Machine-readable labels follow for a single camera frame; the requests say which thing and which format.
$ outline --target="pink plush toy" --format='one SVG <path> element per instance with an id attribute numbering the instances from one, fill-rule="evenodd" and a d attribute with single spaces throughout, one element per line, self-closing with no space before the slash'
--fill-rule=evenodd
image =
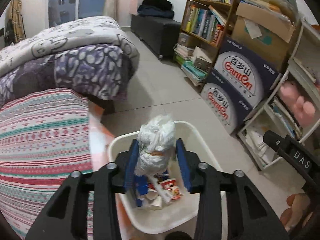
<path id="1" fill-rule="evenodd" d="M 311 102 L 305 101 L 304 97 L 299 94 L 295 82 L 285 81 L 278 93 L 302 127 L 312 124 L 316 109 Z"/>

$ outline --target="white comforter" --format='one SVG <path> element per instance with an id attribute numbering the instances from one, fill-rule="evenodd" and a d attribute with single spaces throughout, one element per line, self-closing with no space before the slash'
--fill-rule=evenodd
<path id="1" fill-rule="evenodd" d="M 32 38 L 2 49 L 0 77 L 35 58 L 98 43 L 119 46 L 137 69 L 139 53 L 118 23 L 111 17 L 96 16 L 43 30 Z"/>

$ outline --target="metal screw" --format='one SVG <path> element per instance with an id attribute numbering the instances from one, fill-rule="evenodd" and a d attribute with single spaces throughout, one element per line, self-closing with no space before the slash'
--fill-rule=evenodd
<path id="1" fill-rule="evenodd" d="M 236 170 L 233 174 L 236 175 L 237 177 L 243 177 L 244 176 L 244 172 L 241 171 L 241 170 Z"/>
<path id="2" fill-rule="evenodd" d="M 198 164 L 199 169 L 207 169 L 209 167 L 208 163 L 199 163 Z"/>
<path id="3" fill-rule="evenodd" d="M 71 172 L 71 177 L 73 178 L 77 178 L 81 175 L 81 172 L 80 171 L 73 171 Z"/>
<path id="4" fill-rule="evenodd" d="M 117 167 L 117 164 L 115 164 L 115 163 L 108 163 L 107 164 L 107 169 L 108 170 L 113 170 L 113 169 L 115 169 Z"/>

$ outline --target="dark blue cardboard box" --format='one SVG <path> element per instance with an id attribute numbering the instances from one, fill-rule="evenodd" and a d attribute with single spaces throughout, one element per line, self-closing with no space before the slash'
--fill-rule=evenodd
<path id="1" fill-rule="evenodd" d="M 281 74 L 240 43 L 225 38 L 214 68 L 255 108 L 278 83 Z"/>
<path id="2" fill-rule="evenodd" d="M 238 129 L 252 111 L 252 106 L 215 69 L 209 74 L 201 97 L 229 134 Z"/>

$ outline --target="beige curtain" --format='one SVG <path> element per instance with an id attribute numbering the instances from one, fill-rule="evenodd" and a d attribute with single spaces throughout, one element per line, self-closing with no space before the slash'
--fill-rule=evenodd
<path id="1" fill-rule="evenodd" d="M 110 16 L 117 21 L 118 20 L 117 19 L 118 18 L 117 3 L 118 3 L 118 0 L 105 0 L 103 15 Z"/>
<path id="2" fill-rule="evenodd" d="M 7 10 L 7 18 L 12 20 L 15 41 L 19 42 L 25 39 L 24 30 L 22 26 L 22 1 L 11 0 L 10 6 Z"/>

